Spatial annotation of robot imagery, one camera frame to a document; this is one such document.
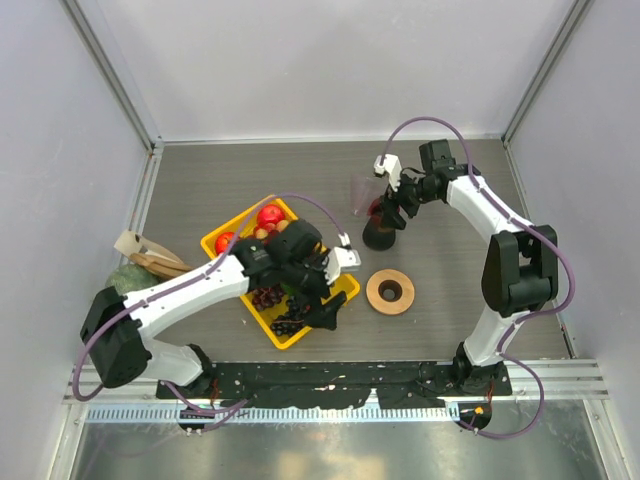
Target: wooden coaster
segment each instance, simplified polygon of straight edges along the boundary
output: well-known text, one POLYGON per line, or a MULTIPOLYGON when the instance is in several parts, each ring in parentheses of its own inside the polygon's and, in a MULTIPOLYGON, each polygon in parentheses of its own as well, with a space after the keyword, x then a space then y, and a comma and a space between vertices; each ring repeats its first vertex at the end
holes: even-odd
POLYGON ((367 299, 371 306, 385 315, 399 315, 406 312, 416 291, 409 277, 397 270, 380 270, 367 282, 367 299))

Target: green vegetable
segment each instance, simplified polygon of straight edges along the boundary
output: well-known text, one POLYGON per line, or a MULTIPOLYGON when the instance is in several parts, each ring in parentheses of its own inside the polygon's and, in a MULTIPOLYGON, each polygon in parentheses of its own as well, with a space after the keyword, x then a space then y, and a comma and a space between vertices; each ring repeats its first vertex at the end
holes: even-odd
POLYGON ((118 267, 107 279, 107 287, 115 287, 119 295, 158 285, 160 279, 140 265, 118 267))

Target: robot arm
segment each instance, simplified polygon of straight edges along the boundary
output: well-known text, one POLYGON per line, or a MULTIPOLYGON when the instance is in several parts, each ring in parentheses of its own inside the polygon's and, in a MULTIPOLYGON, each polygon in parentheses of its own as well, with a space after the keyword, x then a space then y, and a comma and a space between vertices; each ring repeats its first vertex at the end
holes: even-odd
POLYGON ((205 391, 212 380, 212 362, 196 345, 177 347, 155 337, 193 313, 239 297, 259 287, 279 282, 294 286, 306 311, 304 322, 316 328, 335 329, 337 311, 346 295, 333 295, 330 286, 342 272, 360 266, 358 253, 341 236, 341 247, 320 251, 321 235, 304 220, 292 222, 264 245, 241 240, 222 263, 214 262, 152 288, 120 297, 114 288, 96 295, 81 331, 86 344, 118 312, 133 309, 98 339, 91 359, 102 383, 116 388, 141 376, 167 380, 193 394, 205 391))
POLYGON ((509 345, 519 328, 517 320, 540 310, 558 292, 557 258, 532 235, 512 220, 531 226, 554 244, 555 231, 532 223, 509 208, 486 184, 474 168, 476 184, 468 175, 467 165, 452 158, 448 142, 440 140, 420 147, 424 172, 410 177, 398 157, 387 155, 374 163, 374 173, 388 175, 385 194, 374 202, 371 218, 363 232, 367 246, 377 250, 390 248, 396 230, 406 227, 404 211, 414 217, 420 205, 441 200, 458 210, 488 244, 482 276, 482 293, 486 306, 473 333, 460 345, 454 362, 461 377, 499 364, 499 352, 509 345), (487 197, 496 200, 497 205, 487 197))

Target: white wall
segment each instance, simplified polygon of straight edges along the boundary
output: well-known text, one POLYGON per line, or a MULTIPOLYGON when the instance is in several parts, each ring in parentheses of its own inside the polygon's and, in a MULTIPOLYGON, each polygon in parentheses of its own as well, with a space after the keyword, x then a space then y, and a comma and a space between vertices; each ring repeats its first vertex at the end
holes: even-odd
POLYGON ((578 278, 565 320, 640 454, 640 3, 594 2, 513 142, 535 220, 578 278))
POLYGON ((41 479, 144 151, 61 5, 0 3, 0 466, 41 479))
POLYGON ((165 140, 502 134, 572 3, 96 1, 165 140))

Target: gray table surface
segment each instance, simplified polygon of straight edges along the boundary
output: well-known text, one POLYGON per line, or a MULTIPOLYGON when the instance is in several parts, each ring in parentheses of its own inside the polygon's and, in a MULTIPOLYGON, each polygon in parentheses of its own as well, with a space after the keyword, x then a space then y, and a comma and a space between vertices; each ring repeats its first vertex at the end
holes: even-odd
MULTIPOLYGON (((404 166, 420 165, 421 142, 396 142, 404 166)), ((491 188, 522 213, 508 161, 497 140, 470 142, 475 164, 491 188)), ((368 250, 361 231, 366 218, 350 213, 352 174, 369 175, 381 142, 176 145, 165 149, 144 235, 194 266, 208 257, 200 239, 269 193, 297 192, 320 201, 340 219, 362 258, 355 277, 361 294, 341 310, 334 332, 314 330, 287 351, 277 350, 239 299, 206 308, 163 332, 159 339, 195 343, 218 361, 340 361, 450 359, 473 330, 483 308, 480 278, 486 245, 471 225, 438 202, 399 232, 396 245, 368 250), (416 288, 403 315, 375 312, 364 294, 368 278, 383 268, 407 274, 416 288)), ((459 163, 460 146, 452 142, 459 163)), ((325 243, 335 229, 320 211, 288 202, 316 225, 325 243)), ((567 349, 555 317, 523 326, 509 352, 524 359, 564 358, 567 349)))

